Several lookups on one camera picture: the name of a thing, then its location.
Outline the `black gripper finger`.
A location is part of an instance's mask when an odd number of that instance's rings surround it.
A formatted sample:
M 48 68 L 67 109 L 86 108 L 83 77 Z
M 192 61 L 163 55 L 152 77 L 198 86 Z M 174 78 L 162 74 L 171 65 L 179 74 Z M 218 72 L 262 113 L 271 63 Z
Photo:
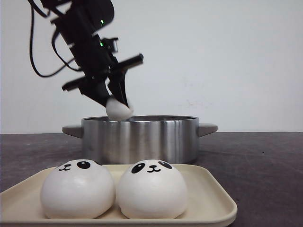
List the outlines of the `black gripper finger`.
M 117 101 L 128 106 L 128 101 L 127 101 L 126 91 L 125 91 L 126 73 L 127 73 L 127 70 L 125 70 L 125 69 L 110 68 L 108 70 L 108 78 L 109 78 L 108 88 Z
M 110 94 L 107 90 L 105 80 L 83 79 L 79 82 L 78 88 L 82 95 L 85 95 L 88 98 L 106 107 L 107 100 L 110 98 Z

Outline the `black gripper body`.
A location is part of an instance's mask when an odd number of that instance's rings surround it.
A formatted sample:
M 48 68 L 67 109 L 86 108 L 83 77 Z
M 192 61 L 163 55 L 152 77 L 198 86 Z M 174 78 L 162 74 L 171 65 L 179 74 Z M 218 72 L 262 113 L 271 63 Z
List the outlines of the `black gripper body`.
M 65 14 L 53 20 L 56 33 L 70 46 L 77 65 L 85 74 L 82 78 L 64 84 L 63 90 L 78 88 L 83 79 L 106 80 L 110 68 L 128 70 L 143 63 L 141 53 L 118 62 L 113 55 L 118 51 L 118 38 L 99 37 L 97 31 L 111 23 L 113 18 L 113 14 Z

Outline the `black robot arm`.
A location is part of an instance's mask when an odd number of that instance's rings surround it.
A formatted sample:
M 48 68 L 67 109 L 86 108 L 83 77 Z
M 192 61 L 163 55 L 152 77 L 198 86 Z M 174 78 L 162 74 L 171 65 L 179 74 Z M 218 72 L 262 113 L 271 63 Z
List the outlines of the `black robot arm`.
M 114 6 L 109 0 L 72 0 L 71 6 L 61 13 L 57 7 L 64 0 L 43 0 L 42 6 L 57 15 L 51 21 L 56 29 L 52 37 L 58 35 L 70 46 L 79 70 L 84 76 L 62 86 L 63 90 L 79 89 L 80 93 L 106 106 L 113 96 L 117 101 L 128 105 L 125 92 L 125 74 L 129 68 L 143 63 L 143 55 L 138 54 L 119 62 L 114 53 L 118 51 L 118 38 L 101 39 L 97 31 L 114 19 Z

